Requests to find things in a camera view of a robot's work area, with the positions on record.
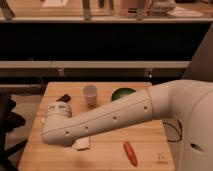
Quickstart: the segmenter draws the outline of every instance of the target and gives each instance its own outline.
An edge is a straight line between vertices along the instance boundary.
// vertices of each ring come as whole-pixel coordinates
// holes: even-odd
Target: wooden table
[[[97,106],[110,102],[111,94],[117,88],[131,87],[136,90],[150,86],[150,83],[135,82],[52,82],[48,84],[29,141],[20,161],[20,171],[174,171],[174,164],[166,141],[161,121],[152,121],[128,128],[90,137],[91,149],[77,151],[73,147],[46,145],[41,141],[42,117],[47,106],[68,93],[73,116],[91,110],[82,94],[83,87],[93,84],[98,88]],[[137,158],[138,167],[128,160],[123,142],[130,141]]]
[[[122,7],[123,0],[114,0],[115,15],[122,17],[132,16],[128,13],[128,8]],[[15,12],[16,17],[67,17],[67,16],[82,16],[83,8],[81,0],[68,0],[64,7],[42,7],[44,0],[7,0],[11,9]],[[95,16],[110,16],[109,3],[106,1],[104,8],[98,7],[98,0],[91,0],[91,13]],[[199,0],[195,3],[177,3],[177,6],[199,11],[204,14],[203,17],[213,16],[213,4],[202,3]]]

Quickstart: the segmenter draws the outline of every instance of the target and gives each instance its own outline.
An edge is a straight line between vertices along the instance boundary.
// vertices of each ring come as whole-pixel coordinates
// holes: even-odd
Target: black chair
[[[27,140],[5,150],[6,133],[14,128],[25,125],[25,119],[11,110],[16,102],[11,100],[10,94],[0,94],[0,165],[8,171],[17,171],[8,159],[11,155],[25,147]]]

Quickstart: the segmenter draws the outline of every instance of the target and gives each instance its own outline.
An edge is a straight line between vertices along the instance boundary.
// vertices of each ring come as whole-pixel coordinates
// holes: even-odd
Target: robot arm
[[[170,82],[152,86],[72,118],[68,118],[69,113],[61,113],[50,105],[42,139],[47,144],[69,146],[82,137],[168,118],[171,90],[177,84]]]
[[[183,127],[177,170],[210,171],[213,168],[212,83],[179,80],[151,86],[82,115],[69,117],[66,103],[51,104],[42,130],[43,142],[69,146],[82,137],[175,117]]]

